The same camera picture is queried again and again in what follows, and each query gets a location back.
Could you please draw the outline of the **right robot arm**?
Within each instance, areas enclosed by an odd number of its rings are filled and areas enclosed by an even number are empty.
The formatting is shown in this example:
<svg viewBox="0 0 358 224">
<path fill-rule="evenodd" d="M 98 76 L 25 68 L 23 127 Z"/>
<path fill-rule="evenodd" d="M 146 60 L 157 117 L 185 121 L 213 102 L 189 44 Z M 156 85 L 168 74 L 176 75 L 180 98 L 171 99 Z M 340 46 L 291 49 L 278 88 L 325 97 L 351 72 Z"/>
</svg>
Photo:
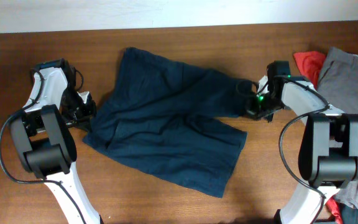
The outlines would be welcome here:
<svg viewBox="0 0 358 224">
<path fill-rule="evenodd" d="M 257 91 L 250 95 L 246 117 L 271 121 L 273 114 L 289 108 L 295 114 L 282 129 L 278 150 L 284 158 L 283 137 L 295 122 L 305 125 L 298 154 L 299 176 L 284 163 L 298 182 L 288 203 L 276 211 L 274 223 L 314 223 L 327 201 L 358 179 L 358 114 L 348 114 L 330 104 L 303 76 L 293 76 L 287 61 L 267 65 Z"/>
</svg>

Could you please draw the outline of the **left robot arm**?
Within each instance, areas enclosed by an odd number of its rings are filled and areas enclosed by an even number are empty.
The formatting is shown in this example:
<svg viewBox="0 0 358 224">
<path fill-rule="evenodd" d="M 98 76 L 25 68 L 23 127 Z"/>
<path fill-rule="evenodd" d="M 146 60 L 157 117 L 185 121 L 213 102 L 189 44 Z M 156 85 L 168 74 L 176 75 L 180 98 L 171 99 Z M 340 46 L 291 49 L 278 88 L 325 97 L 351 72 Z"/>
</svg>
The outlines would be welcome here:
<svg viewBox="0 0 358 224">
<path fill-rule="evenodd" d="M 25 171 L 33 184 L 46 185 L 68 223 L 102 223 L 77 173 L 77 150 L 69 131 L 89 132 L 96 104 L 76 84 L 79 71 L 64 58 L 31 69 L 34 85 L 26 104 L 6 122 Z"/>
</svg>

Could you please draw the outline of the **navy blue shorts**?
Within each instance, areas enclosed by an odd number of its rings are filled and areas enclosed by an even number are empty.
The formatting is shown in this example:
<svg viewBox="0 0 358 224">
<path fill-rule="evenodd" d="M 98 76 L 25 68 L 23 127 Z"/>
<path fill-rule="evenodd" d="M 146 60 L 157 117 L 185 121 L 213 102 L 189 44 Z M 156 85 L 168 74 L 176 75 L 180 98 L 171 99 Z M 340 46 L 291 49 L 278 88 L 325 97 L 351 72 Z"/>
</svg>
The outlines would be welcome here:
<svg viewBox="0 0 358 224">
<path fill-rule="evenodd" d="M 247 133 L 252 82 L 129 47 L 85 144 L 125 166 L 221 198 Z"/>
</svg>

